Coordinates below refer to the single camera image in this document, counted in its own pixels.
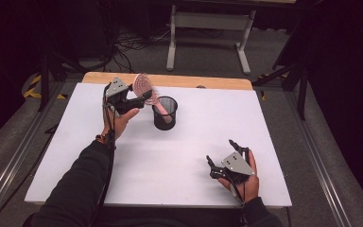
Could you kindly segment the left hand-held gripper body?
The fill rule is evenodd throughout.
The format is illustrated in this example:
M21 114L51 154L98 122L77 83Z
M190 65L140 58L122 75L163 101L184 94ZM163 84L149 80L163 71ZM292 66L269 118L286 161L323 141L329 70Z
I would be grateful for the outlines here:
M114 78L103 92L103 111L125 114L131 110L130 101L127 99L129 86L120 78Z

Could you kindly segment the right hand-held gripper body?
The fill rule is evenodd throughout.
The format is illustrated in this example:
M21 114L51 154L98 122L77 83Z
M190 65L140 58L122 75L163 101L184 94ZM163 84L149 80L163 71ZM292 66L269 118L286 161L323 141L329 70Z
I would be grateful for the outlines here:
M250 175L253 174L248 161L248 148L243 148L244 151L239 153L233 152L221 161L221 166L216 168L216 171L211 173L213 179L223 178L231 183L244 183Z

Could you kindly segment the pink hairbrush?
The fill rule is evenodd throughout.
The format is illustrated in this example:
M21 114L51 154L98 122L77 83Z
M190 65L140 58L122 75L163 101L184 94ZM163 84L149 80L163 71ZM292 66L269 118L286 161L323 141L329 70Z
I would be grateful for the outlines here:
M140 73L134 78L134 82L132 83L132 90L138 97L141 97L146 92L151 92L151 97L148 98L145 103L147 105L152 105L156 107L159 113L162 115L165 123L170 123L173 120L168 111L160 103L159 94L156 88L152 85L147 74Z

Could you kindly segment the black mesh pen holder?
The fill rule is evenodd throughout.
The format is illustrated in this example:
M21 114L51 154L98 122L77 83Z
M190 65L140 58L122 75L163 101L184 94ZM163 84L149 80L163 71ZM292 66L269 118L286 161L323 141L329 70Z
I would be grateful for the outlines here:
M169 131L176 125L177 101L170 96L160 96L152 106L154 126L161 131Z

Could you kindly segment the person's right hand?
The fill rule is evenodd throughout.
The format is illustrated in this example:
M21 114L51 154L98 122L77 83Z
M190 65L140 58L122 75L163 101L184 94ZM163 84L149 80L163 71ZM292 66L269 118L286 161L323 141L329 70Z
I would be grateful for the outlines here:
M256 162L251 150L248 153L248 161L253 174L244 183L233 185L228 180L218 179L218 182L231 191L242 203L247 203L257 198L259 194L259 178L257 176Z

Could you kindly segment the person's left hand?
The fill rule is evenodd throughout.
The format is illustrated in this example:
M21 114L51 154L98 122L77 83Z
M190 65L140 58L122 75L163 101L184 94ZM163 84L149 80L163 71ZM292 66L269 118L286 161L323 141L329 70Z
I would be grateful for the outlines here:
M115 113L110 109L103 110L103 120L104 120L104 129L101 133L102 136L105 136L110 129L114 130L114 139L118 139L129 121L132 120L134 116L136 116L140 110L138 108L134 108L129 110L127 113L120 114L116 116Z

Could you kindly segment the orange wristband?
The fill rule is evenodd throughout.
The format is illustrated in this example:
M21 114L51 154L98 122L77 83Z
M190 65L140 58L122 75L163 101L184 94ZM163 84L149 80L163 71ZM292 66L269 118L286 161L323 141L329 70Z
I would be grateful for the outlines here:
M105 146L113 146L115 144L115 138L112 134L107 133L105 135L98 134L95 140Z

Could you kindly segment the black tripod stand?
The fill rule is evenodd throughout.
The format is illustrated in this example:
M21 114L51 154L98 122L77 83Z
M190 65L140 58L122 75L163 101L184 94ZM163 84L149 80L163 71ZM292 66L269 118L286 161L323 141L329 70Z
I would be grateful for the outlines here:
M65 58L57 52L47 51L42 54L40 63L40 73L42 76L42 99L39 108L40 112L45 109L50 99L53 97L50 92L50 79L53 79L55 82L64 82L66 80L66 65L74 69L77 73L85 74L88 72L88 70L85 67L82 67L79 63L75 61L70 61L69 59Z
M300 84L297 111L301 120L304 120L307 85L305 65L309 57L308 48L304 45L303 23L311 14L312 8L312 0L297 0L295 9L298 11L298 22L292 28L290 37L273 65L274 72L269 75L262 75L252 84L253 87L261 87L281 76L285 76L281 83L281 88L284 91L291 92L297 84Z

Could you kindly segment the yellow black hazard tape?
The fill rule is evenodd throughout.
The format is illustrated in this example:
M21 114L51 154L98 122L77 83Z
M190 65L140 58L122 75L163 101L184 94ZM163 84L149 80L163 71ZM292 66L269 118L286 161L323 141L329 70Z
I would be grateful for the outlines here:
M23 93L24 97L33 97L33 98L41 98L42 94L36 92L37 85L42 80L41 75L36 75L32 78L30 83L28 84L28 87Z

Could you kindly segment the white metal stand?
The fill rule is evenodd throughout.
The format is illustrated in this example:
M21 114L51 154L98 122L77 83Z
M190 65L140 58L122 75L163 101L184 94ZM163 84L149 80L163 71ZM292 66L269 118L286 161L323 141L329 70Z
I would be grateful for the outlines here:
M203 12L183 12L178 11L177 6L173 5L170 15L170 43L168 47L166 69L168 71L172 71L174 69L177 27L239 30L242 31L242 38L235 44L235 48L243 73L249 75L251 73L251 69L245 53L245 47L251 33L255 15L256 9L251 9L247 14L229 15Z

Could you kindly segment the aluminium floor rail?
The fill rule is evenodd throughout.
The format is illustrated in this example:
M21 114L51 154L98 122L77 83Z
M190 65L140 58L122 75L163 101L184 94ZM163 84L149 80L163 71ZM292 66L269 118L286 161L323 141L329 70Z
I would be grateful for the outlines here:
M41 105L43 106L43 108L40 111L37 111L36 115L31 121L31 125L27 128L26 134L20 142L20 145L14 151L14 153L10 157L8 164L4 168L3 172L0 174L0 203L1 200L4 198L6 192L8 191L9 186L13 181L15 175L17 174L18 169L24 161L29 146L34 141L35 134L38 131L40 125L42 124L46 113L49 111L57 96L60 94L63 85L63 82L54 82L52 85L52 90L48 90L48 94L43 95L43 98L41 100Z
M341 203L340 197L337 194L337 190L335 185L323 163L321 160L319 150L315 144L313 136L310 130L307 127L307 124L304 120L301 119L297 108L296 108L296 99L294 95L290 92L285 92L285 98L288 103L290 110L293 113L295 118L295 122L298 125L298 128L301 132L303 140L308 150L309 159L312 163L312 166L317 174L317 178L320 182L320 186L322 188L323 194L327 199L327 202L331 208L332 214L335 218L338 227L352 227L352 223L349 221L347 213Z

